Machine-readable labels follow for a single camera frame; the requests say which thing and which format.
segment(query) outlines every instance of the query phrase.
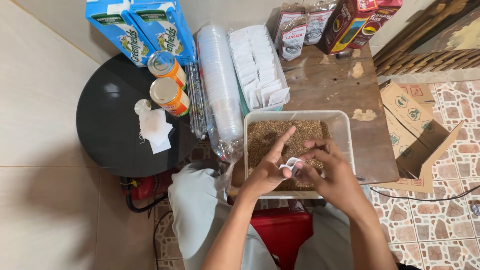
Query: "red chair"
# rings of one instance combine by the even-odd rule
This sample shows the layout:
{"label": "red chair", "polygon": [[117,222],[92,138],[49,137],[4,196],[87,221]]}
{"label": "red chair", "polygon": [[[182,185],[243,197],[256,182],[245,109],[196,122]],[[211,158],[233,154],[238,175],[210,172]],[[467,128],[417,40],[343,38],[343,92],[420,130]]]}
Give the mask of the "red chair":
{"label": "red chair", "polygon": [[270,254],[279,258],[281,270],[293,270],[300,246],[313,235],[312,216],[303,204],[296,200],[288,204],[255,210],[250,221]]}

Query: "red fire extinguisher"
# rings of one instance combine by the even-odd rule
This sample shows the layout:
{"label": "red fire extinguisher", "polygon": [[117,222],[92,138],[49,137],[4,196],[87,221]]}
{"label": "red fire extinguisher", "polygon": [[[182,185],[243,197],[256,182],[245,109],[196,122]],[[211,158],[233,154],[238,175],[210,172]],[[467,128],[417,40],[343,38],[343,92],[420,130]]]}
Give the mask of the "red fire extinguisher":
{"label": "red fire extinguisher", "polygon": [[[122,192],[126,197],[128,208],[135,213],[141,213],[149,210],[160,201],[168,198],[167,190],[172,184],[172,174],[178,172],[179,170],[173,168],[168,171],[143,178],[120,177]],[[133,204],[134,200],[142,200],[156,195],[160,195],[160,197],[146,207],[137,208]]]}

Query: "blue carton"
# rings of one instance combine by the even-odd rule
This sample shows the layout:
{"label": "blue carton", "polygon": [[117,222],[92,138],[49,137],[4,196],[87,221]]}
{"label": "blue carton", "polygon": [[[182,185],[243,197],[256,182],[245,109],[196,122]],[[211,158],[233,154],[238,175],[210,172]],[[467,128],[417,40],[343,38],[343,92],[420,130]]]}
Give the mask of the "blue carton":
{"label": "blue carton", "polygon": [[176,0],[132,0],[130,15],[156,50],[171,52],[180,65],[195,61],[195,42]]}
{"label": "blue carton", "polygon": [[138,67],[156,50],[129,13],[129,0],[87,1],[85,18]]}

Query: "gray pants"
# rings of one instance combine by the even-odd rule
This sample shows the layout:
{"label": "gray pants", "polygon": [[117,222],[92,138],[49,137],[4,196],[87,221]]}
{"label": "gray pants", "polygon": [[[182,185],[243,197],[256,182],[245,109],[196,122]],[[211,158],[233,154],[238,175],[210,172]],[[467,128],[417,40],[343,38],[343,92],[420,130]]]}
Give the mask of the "gray pants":
{"label": "gray pants", "polygon": [[[173,232],[178,238],[185,269],[200,269],[232,206],[224,192],[215,190],[216,164],[200,161],[172,175],[168,196],[173,210]],[[276,270],[262,239],[250,225],[243,251],[243,270]],[[327,204],[313,210],[313,236],[300,247],[299,270],[353,269],[349,222]]]}

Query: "black round table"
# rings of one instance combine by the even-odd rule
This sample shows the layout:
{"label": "black round table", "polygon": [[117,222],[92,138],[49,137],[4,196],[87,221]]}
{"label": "black round table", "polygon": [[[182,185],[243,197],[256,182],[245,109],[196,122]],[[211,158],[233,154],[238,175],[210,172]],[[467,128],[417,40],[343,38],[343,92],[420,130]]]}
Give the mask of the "black round table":
{"label": "black round table", "polygon": [[[77,105],[77,133],[88,155],[110,173],[145,177],[175,167],[198,144],[190,132],[187,115],[166,113],[173,125],[171,148],[153,154],[148,140],[140,139],[140,122],[135,103],[150,99],[155,77],[147,68],[136,67],[119,54],[104,63],[85,85]],[[152,102],[152,110],[160,106]]]}

